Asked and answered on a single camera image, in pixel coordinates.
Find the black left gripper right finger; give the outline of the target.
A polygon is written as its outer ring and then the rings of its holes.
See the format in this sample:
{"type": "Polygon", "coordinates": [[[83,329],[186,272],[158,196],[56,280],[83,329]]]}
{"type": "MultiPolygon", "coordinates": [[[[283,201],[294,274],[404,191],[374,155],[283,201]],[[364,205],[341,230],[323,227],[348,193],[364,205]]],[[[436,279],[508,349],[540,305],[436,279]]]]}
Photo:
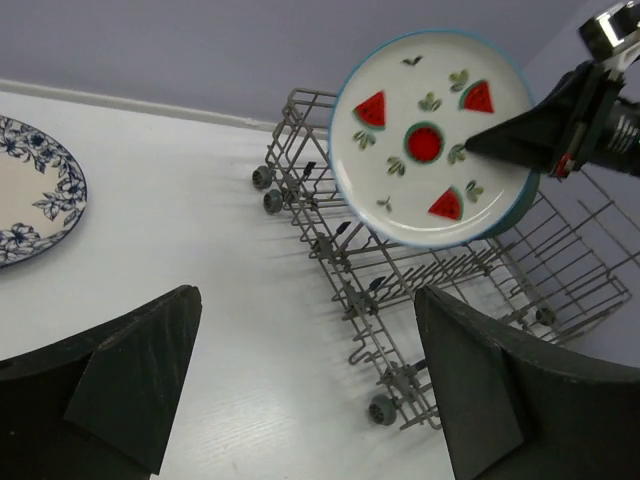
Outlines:
{"type": "Polygon", "coordinates": [[[636,479],[639,370],[505,325],[434,287],[416,321],[457,479],[636,479]]]}

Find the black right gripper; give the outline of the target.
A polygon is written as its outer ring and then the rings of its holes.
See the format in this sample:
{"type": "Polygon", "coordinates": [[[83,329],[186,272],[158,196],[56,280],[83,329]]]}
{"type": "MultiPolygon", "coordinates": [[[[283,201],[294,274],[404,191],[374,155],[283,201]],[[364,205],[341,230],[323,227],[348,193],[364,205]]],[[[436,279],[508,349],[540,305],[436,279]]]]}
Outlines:
{"type": "Polygon", "coordinates": [[[565,178],[587,164],[639,176],[639,103],[593,62],[565,73],[530,110],[470,136],[469,153],[565,178]]]}

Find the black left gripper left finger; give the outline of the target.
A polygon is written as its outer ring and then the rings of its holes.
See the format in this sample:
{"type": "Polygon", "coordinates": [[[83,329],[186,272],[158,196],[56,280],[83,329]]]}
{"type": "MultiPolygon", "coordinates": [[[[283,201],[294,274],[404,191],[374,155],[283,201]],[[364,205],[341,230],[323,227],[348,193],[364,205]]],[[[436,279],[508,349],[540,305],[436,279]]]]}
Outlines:
{"type": "Polygon", "coordinates": [[[4,479],[159,474],[202,313],[179,286],[111,321],[1,362],[4,479]]]}

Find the watermelon pattern plate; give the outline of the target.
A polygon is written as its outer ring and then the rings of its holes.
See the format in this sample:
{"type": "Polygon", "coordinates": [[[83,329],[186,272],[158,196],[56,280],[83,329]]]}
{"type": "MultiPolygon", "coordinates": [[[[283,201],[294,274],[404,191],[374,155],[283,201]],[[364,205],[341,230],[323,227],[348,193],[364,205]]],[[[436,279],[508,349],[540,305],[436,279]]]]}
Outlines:
{"type": "Polygon", "coordinates": [[[532,104],[515,64],[476,35],[431,29],[391,40],[337,96],[328,155],[339,191],[370,229],[404,245],[500,235],[531,208],[540,177],[467,141],[532,104]]]}

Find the blue floral plate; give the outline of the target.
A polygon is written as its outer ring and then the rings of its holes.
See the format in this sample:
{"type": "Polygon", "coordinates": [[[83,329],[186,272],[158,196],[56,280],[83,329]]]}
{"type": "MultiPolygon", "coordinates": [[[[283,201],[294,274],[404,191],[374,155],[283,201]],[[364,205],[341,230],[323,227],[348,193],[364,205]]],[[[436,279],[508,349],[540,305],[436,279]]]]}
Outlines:
{"type": "Polygon", "coordinates": [[[59,244],[88,200],[81,166],[60,142],[1,117],[1,266],[30,260],[59,244]]]}

